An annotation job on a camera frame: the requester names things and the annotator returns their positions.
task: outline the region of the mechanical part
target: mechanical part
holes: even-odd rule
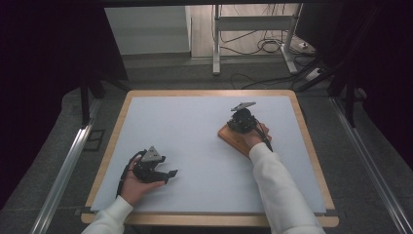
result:
[[[232,108],[231,111],[238,111],[242,110],[246,107],[252,106],[253,104],[256,104],[255,101],[252,102],[241,102],[241,104],[237,105],[236,107]]]
[[[266,134],[263,133],[262,128],[259,129],[257,126],[260,126],[260,123],[258,122],[257,119],[255,119],[255,116],[251,115],[251,112],[246,108],[247,106],[251,106],[255,104],[256,102],[242,102],[239,104],[237,107],[232,108],[231,110],[234,111],[234,109],[237,110],[232,116],[232,119],[227,122],[228,127],[239,133],[239,134],[247,134],[253,130],[255,130],[262,138],[262,140],[267,144],[267,147],[273,151],[273,148],[271,147],[270,141],[267,139]]]
[[[144,183],[151,183],[155,181],[164,181],[168,183],[168,180],[172,177],[175,177],[178,173],[178,170],[169,171],[168,173],[156,172],[155,168],[159,163],[164,163],[167,157],[161,156],[154,146],[151,146],[149,150],[143,150],[137,152],[125,166],[124,172],[122,173],[121,179],[119,181],[117,195],[121,194],[122,187],[124,185],[125,177],[129,171],[131,162],[138,156],[141,156],[140,159],[136,162],[133,167],[133,174],[137,179]]]

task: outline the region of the cable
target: cable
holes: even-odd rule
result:
[[[243,38],[243,37],[246,37],[247,35],[250,35],[250,34],[252,34],[252,33],[254,33],[254,32],[257,32],[257,31],[258,31],[258,30],[254,30],[254,31],[248,32],[248,33],[246,33],[246,34],[244,34],[244,35],[241,35],[241,36],[239,36],[239,37],[236,37],[236,38],[231,39],[231,40],[228,40],[228,41],[225,41],[224,39],[222,39],[222,33],[221,33],[221,31],[219,31],[219,36],[220,36],[221,41],[222,41],[223,43],[229,43],[229,42],[233,42],[233,41],[236,41],[236,40],[238,40],[238,39],[241,39],[241,38]]]
[[[284,82],[291,82],[291,85],[289,87],[290,90],[293,90],[294,85],[296,82],[300,81],[301,79],[305,78],[307,76],[307,74],[311,71],[311,68],[314,67],[317,63],[319,62],[319,59],[316,58],[315,60],[311,61],[307,66],[305,66],[303,69],[300,70],[299,73],[291,75],[291,76],[286,76],[286,77],[282,77],[282,78],[272,78],[272,79],[268,79],[268,80],[264,80],[264,81],[255,81],[254,79],[240,74],[240,73],[236,73],[237,75],[242,75],[246,78],[248,78],[249,80],[253,81],[253,83],[245,85],[243,87],[241,87],[241,90],[245,90],[246,88],[249,88],[251,86],[257,85],[257,84],[261,84],[264,86],[273,86],[276,84],[280,84],[280,83],[284,83]],[[235,75],[231,76],[231,82],[232,82],[232,86],[235,89],[235,86],[233,84],[233,77]]]
[[[239,16],[240,15],[240,13],[237,11],[237,8],[235,8],[235,4],[234,4],[234,10],[237,12],[237,15]]]
[[[266,45],[271,45],[271,44],[273,44],[273,45],[278,45],[278,46],[277,46],[277,48],[276,48],[275,50],[273,50],[273,51],[269,51],[269,50],[265,49],[265,46],[266,46]],[[243,56],[254,55],[254,54],[257,54],[257,53],[259,53],[259,52],[261,52],[261,51],[267,52],[267,53],[269,53],[269,54],[274,54],[274,53],[276,53],[277,51],[280,50],[280,44],[277,43],[276,41],[270,40],[270,39],[261,39],[261,40],[259,40],[258,43],[257,43],[257,47],[258,47],[258,50],[255,51],[255,52],[251,52],[251,53],[239,52],[239,51],[236,51],[236,50],[231,49],[231,48],[228,48],[228,47],[219,47],[219,48],[225,49],[225,50],[229,50],[229,51],[232,51],[232,52],[234,52],[234,53],[237,53],[237,54],[240,54],[240,55],[243,55]]]
[[[270,143],[270,141],[268,140],[266,134],[264,133],[264,130],[263,130],[262,126],[261,126],[261,123],[260,123],[257,119],[255,119],[255,120],[257,121],[259,127],[261,128],[261,131],[260,131],[256,126],[254,126],[254,130],[261,136],[261,138],[262,138],[262,140],[264,141],[264,143],[265,143],[265,144],[267,145],[267,147],[273,152],[273,147],[271,147],[271,143]]]

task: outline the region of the metal frame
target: metal frame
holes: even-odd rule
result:
[[[392,190],[386,183],[384,177],[380,173],[380,170],[377,168],[370,152],[364,145],[361,137],[358,135],[357,129],[353,128],[351,123],[347,121],[345,116],[345,110],[341,103],[341,100],[338,97],[331,97],[331,102],[333,103],[336,112],[344,126],[344,129],[347,132],[347,135],[350,138],[353,146],[355,147],[358,156],[361,159],[361,162],[365,169],[367,170],[368,175],[370,176],[371,181],[376,187],[377,192],[383,200],[390,216],[392,217],[395,226],[398,229],[399,233],[411,234],[413,233],[412,226],[407,219],[407,215],[398,202],[397,198],[393,194]]]
[[[215,5],[214,17],[214,45],[212,58],[212,72],[219,75],[220,51],[218,34],[221,31],[249,31],[249,30],[288,30],[285,43],[281,44],[282,55],[285,59],[288,70],[291,74],[296,74],[297,68],[294,58],[289,51],[295,26],[300,15],[302,3],[299,3],[292,16],[265,16],[265,17],[221,17],[219,16],[219,5]]]
[[[55,183],[52,186],[52,189],[49,192],[48,197],[46,198],[45,203],[43,204],[40,213],[38,214],[36,221],[34,222],[33,227],[30,230],[30,233],[46,233],[49,228],[49,225],[52,221],[53,216],[58,203],[66,189],[67,183],[73,173],[73,170],[76,166],[79,155],[82,152],[82,149],[86,143],[86,140],[89,136],[89,133],[94,125],[94,119],[96,113],[100,107],[101,100],[95,99],[91,106],[91,120],[85,128],[79,130],[78,134],[73,141],[72,146],[66,156],[66,159],[61,166],[60,171],[56,177]]]

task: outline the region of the person's right hand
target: person's right hand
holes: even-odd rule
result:
[[[258,123],[257,128],[263,131],[268,140],[271,140],[271,136],[268,135],[268,132],[270,130],[265,126],[265,124]],[[252,148],[257,143],[264,142],[261,136],[255,130],[252,130],[247,134],[240,134],[240,136],[244,139],[246,145],[248,145],[249,148]]]

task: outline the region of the wall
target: wall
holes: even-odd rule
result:
[[[189,52],[184,6],[105,9],[121,55]]]

